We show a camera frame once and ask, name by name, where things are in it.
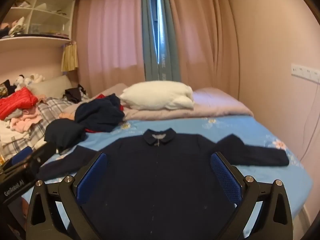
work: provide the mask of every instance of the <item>jacket sleeve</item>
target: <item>jacket sleeve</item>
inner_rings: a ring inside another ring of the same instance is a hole
[[[211,155],[221,152],[231,165],[288,166],[289,159],[284,150],[246,145],[234,134],[228,135],[217,143],[199,135],[202,151]]]
[[[121,146],[121,141],[118,139],[100,150],[100,152],[108,155],[115,155]],[[77,146],[72,153],[64,158],[43,165],[37,174],[37,178],[43,181],[63,177],[66,174],[71,174],[79,171],[80,168],[87,165],[89,161],[97,154],[97,151]]]

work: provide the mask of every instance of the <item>cable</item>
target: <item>cable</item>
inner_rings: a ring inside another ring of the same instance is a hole
[[[311,106],[311,108],[310,108],[310,111],[309,111],[309,114],[308,114],[308,116],[307,116],[307,119],[306,119],[306,121],[305,121],[305,123],[304,123],[304,127],[303,127],[303,139],[302,139],[302,148],[303,148],[303,145],[304,145],[304,137],[305,137],[305,131],[306,131],[306,124],[307,124],[307,121],[308,121],[309,116],[310,116],[310,114],[311,114],[311,110],[312,110],[312,108],[313,108],[313,105],[315,104],[315,101],[316,101],[316,97],[317,97],[317,93],[318,93],[318,87],[319,87],[319,83],[317,83],[317,89],[316,89],[315,96],[314,96],[314,98],[313,98],[312,106]]]
[[[316,95],[317,95],[317,93],[318,93],[318,87],[319,87],[319,78],[318,78],[318,82],[317,82],[317,89],[316,89],[315,97],[314,97],[314,99],[313,99],[313,102],[312,102],[312,106],[311,106],[310,112],[309,112],[309,114],[308,114],[308,117],[307,117],[307,119],[306,119],[306,122],[305,122],[305,124],[304,124],[304,128],[303,128],[303,141],[302,141],[302,147],[303,147],[303,144],[304,144],[304,133],[305,133],[305,129],[306,129],[307,120],[308,120],[308,118],[309,118],[309,116],[310,116],[311,110],[312,110],[313,105],[314,105],[314,103],[315,103],[315,101],[316,101]],[[309,141],[308,146],[307,146],[307,148],[306,148],[306,151],[304,152],[304,154],[303,154],[302,158],[300,159],[300,161],[302,161],[302,160],[303,160],[303,158],[306,156],[306,154],[307,154],[307,152],[308,152],[308,150],[309,150],[309,147],[310,147],[311,141],[312,141],[312,139],[313,139],[313,136],[315,135],[315,132],[316,132],[316,129],[317,129],[317,126],[318,126],[319,120],[320,120],[320,112],[319,112],[319,115],[318,115],[318,119],[317,119],[317,122],[316,122],[315,128],[314,128],[314,130],[313,130],[313,132],[312,132],[312,135],[311,135],[310,141]]]

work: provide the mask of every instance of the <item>yellow curtain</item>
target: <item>yellow curtain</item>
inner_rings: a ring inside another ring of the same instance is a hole
[[[63,49],[61,71],[71,71],[78,68],[77,44],[75,41]]]

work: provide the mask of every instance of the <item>gray pillow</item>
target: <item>gray pillow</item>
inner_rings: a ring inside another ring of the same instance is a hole
[[[45,95],[47,98],[62,99],[66,89],[72,88],[71,82],[67,76],[52,78],[40,83],[33,83],[27,88],[34,95]]]

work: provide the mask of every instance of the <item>white pillow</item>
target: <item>white pillow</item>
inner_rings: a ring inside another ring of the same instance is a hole
[[[65,90],[72,88],[72,85],[67,76],[60,76],[40,83],[30,84],[27,88],[34,95],[45,95],[47,98],[52,97],[62,99]]]
[[[132,109],[169,110],[193,109],[191,87],[173,81],[149,81],[134,84],[123,90],[120,99]]]

